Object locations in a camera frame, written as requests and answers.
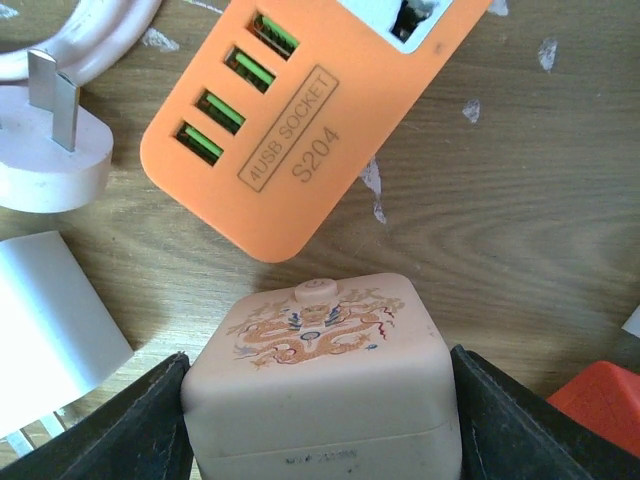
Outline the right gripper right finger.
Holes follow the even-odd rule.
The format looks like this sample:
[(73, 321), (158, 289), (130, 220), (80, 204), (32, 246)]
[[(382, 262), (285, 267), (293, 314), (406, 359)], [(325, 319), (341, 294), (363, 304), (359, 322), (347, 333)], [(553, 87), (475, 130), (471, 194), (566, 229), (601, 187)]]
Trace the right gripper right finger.
[(639, 458), (570, 419), (478, 353), (450, 352), (464, 479), (637, 479)]

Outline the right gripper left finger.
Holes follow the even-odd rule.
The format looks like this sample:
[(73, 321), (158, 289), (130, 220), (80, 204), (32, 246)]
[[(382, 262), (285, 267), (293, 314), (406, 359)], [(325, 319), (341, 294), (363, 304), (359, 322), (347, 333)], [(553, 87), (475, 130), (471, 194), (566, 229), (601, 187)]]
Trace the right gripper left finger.
[(175, 353), (75, 426), (1, 470), (3, 479), (188, 479), (180, 400), (189, 358)]

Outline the beige cube socket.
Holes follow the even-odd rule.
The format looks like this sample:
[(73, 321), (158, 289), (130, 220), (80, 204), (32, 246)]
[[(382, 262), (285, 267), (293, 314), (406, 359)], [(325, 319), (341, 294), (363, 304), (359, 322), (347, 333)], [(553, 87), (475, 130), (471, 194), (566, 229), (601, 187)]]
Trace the beige cube socket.
[(204, 479), (458, 479), (449, 348), (397, 273), (237, 301), (181, 403)]

